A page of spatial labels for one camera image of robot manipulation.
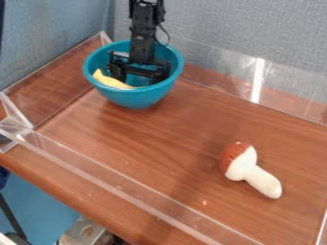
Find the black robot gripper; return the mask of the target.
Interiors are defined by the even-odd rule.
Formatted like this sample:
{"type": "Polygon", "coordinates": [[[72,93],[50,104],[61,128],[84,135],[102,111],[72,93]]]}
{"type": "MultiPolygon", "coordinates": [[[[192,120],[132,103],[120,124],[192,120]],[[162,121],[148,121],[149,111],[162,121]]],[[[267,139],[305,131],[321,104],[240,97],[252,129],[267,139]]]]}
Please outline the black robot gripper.
{"type": "Polygon", "coordinates": [[[168,78],[169,62],[154,59],[154,48],[158,44],[156,30],[162,28],[164,14],[164,0],[157,0],[157,2],[129,0],[129,18],[132,20],[129,56],[121,56],[109,51],[106,64],[110,76],[121,82],[125,81],[126,74],[152,77],[150,85],[168,78]]]}

